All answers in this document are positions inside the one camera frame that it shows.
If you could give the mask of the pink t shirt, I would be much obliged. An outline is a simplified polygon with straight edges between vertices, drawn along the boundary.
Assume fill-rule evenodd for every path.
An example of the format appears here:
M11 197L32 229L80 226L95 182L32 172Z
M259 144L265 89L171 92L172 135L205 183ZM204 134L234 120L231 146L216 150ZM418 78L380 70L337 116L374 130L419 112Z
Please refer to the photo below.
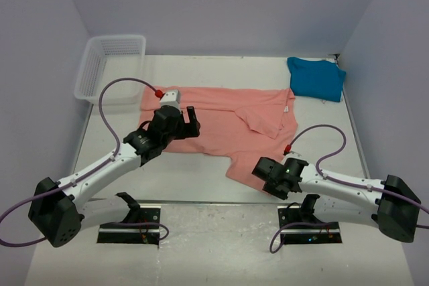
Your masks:
M202 153L228 157L229 179L261 190L264 182L252 175L260 157L281 161L295 137L295 96L291 89L256 90L180 87L180 106L193 106L200 135L173 141L168 153Z

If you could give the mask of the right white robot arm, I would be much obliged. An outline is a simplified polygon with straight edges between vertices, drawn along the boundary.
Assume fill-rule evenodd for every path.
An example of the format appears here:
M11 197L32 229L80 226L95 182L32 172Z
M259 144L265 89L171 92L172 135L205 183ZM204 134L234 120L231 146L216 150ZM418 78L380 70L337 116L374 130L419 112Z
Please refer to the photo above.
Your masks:
M414 240L421 201L400 177L341 175L293 157L283 162L262 157L252 174L263 180L264 192L281 200L293 193L305 195L296 213L286 217L286 228L349 222L372 226L396 241Z

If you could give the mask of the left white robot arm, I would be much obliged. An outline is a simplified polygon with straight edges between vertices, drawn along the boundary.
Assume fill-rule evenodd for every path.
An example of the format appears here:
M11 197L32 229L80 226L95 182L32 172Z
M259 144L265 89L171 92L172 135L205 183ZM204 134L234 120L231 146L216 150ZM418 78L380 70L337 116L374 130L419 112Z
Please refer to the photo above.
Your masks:
M28 217L56 248L91 226L131 228L139 221L137 202L131 196L118 193L95 203L90 199L126 173L160 156L173 140L199 135L200 123L193 106L188 106L185 113L174 106L162 106L154 111L152 120L142 123L102 159L57 182L48 177L40 181Z

